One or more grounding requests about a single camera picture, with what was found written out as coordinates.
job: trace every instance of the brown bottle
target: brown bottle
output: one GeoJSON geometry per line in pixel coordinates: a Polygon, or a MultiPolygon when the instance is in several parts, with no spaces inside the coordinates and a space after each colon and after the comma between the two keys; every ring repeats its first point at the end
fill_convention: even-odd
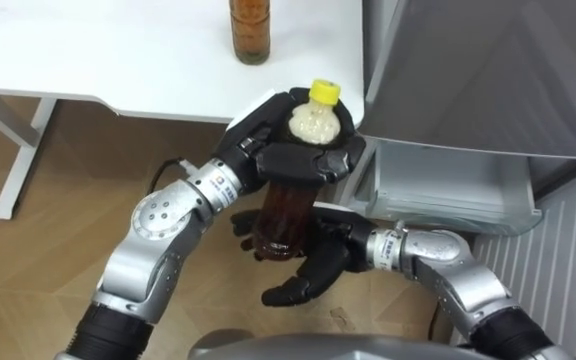
{"type": "Polygon", "coordinates": [[[294,188],[270,183],[264,206],[253,227],[255,251],[264,259],[282,261],[302,248],[310,209],[319,188],[294,188]]]}
{"type": "MultiPolygon", "coordinates": [[[[310,89],[310,102],[293,110],[284,140],[315,147],[331,144],[339,133],[339,119],[332,111],[339,100],[339,92],[339,86],[315,80],[310,89]]],[[[301,251],[310,212],[319,190],[319,187],[270,183],[264,206],[252,231],[255,251],[261,257],[288,260],[301,251]]]]}
{"type": "Polygon", "coordinates": [[[270,0],[230,0],[232,40],[237,58],[258,65],[270,55],[270,0]]]}

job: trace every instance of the floor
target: floor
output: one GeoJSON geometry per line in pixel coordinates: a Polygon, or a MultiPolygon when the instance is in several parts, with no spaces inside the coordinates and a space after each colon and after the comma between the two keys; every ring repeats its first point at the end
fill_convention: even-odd
{"type": "MultiPolygon", "coordinates": [[[[6,98],[29,119],[36,101],[6,98]]],[[[102,105],[62,101],[13,221],[0,221],[0,359],[52,359],[68,344],[105,261],[127,231],[133,206],[164,159],[209,159],[224,126],[116,116],[102,105]]],[[[0,188],[16,154],[0,134],[0,188]]],[[[169,181],[178,173],[167,174],[169,181]]],[[[144,359],[185,359],[218,328],[257,335],[381,333],[425,340],[435,298],[402,276],[346,274],[320,299],[267,309],[261,292],[296,262],[255,262],[239,250],[228,216],[260,205],[263,193],[223,214],[187,261],[144,359]]],[[[441,318],[435,339],[447,338],[441,318]]]]}

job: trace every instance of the table leg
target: table leg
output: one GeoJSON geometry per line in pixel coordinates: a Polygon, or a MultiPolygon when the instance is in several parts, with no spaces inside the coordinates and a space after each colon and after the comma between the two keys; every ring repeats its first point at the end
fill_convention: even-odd
{"type": "Polygon", "coordinates": [[[0,99],[0,131],[19,145],[19,152],[0,193],[0,219],[12,218],[56,102],[56,99],[42,98],[28,125],[0,99]]]}

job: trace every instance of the glass bottle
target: glass bottle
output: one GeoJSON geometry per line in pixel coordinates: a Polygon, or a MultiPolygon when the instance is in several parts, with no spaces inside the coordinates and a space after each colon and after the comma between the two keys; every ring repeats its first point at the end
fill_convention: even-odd
{"type": "Polygon", "coordinates": [[[230,0],[230,23],[235,55],[258,65],[270,55],[270,0],[230,0]]]}

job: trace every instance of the white desk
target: white desk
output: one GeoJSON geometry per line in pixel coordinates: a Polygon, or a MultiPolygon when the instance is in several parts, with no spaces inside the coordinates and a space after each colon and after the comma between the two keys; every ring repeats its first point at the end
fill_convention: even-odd
{"type": "Polygon", "coordinates": [[[32,129],[0,101],[0,130],[21,146],[0,197],[9,219],[55,99],[119,114],[226,123],[268,89],[326,78],[363,118],[362,5],[272,1],[271,55],[241,64],[225,0],[0,0],[0,94],[43,98],[32,129]]]}

